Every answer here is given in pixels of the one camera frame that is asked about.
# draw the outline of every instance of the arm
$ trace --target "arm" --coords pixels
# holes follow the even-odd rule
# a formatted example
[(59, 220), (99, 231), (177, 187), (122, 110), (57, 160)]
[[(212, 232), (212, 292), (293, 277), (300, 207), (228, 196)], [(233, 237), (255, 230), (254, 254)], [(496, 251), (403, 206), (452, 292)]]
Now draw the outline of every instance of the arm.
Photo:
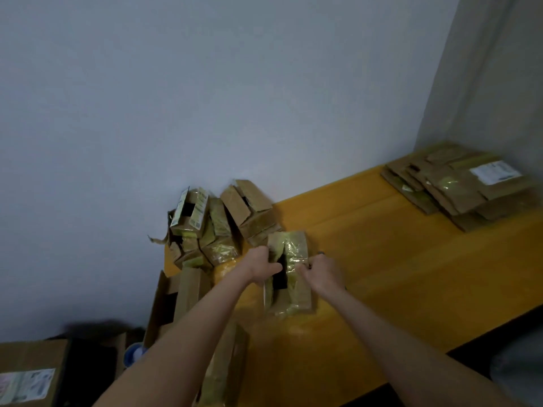
[(392, 326), (350, 295), (333, 259), (319, 254), (309, 262), (311, 269), (302, 264), (296, 270), (345, 319), (406, 406), (519, 407), (487, 378)]
[(94, 407), (190, 406), (243, 290), (281, 271), (268, 247), (249, 250), (166, 335), (115, 381)]

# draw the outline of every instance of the person's right hand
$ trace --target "person's right hand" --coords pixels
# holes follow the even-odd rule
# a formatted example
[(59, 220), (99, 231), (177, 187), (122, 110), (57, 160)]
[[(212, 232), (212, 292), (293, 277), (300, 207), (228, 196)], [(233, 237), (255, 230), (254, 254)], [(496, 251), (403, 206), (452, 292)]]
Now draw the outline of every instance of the person's right hand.
[(324, 254), (317, 254), (309, 258), (309, 266), (308, 269), (305, 264), (298, 264), (296, 271), (324, 300), (329, 301), (334, 294), (345, 290), (343, 276), (336, 260)]

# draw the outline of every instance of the white wall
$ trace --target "white wall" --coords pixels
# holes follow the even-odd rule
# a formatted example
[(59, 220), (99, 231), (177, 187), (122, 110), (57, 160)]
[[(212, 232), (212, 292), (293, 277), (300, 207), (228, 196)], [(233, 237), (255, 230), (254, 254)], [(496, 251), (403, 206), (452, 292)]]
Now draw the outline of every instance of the white wall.
[(458, 0), (0, 0), (0, 340), (145, 324), (180, 190), (411, 150)]

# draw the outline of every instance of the person's left arm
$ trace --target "person's left arm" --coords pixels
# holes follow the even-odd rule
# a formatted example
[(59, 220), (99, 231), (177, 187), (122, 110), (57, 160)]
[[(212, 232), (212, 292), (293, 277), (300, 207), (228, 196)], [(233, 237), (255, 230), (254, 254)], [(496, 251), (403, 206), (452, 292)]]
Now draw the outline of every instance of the person's left arm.
[(127, 369), (94, 407), (190, 406), (241, 293), (281, 271), (257, 247), (211, 289), (164, 337)]

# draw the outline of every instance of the table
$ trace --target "table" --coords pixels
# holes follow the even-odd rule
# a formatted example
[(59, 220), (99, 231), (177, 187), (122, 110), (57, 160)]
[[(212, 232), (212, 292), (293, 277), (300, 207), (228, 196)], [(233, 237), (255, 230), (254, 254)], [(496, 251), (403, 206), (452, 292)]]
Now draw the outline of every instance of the table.
[[(312, 253), (336, 258), (358, 299), (443, 352), (543, 304), (540, 210), (465, 234), (441, 214), (425, 216), (378, 173), (275, 204), (286, 230), (305, 230)], [(217, 267), (216, 282), (234, 265)], [(165, 272), (175, 272), (168, 257)], [(314, 315), (280, 320), (263, 314), (262, 290), (251, 285), (233, 317), (251, 336), (239, 407), (336, 407), (385, 383), (322, 300)]]

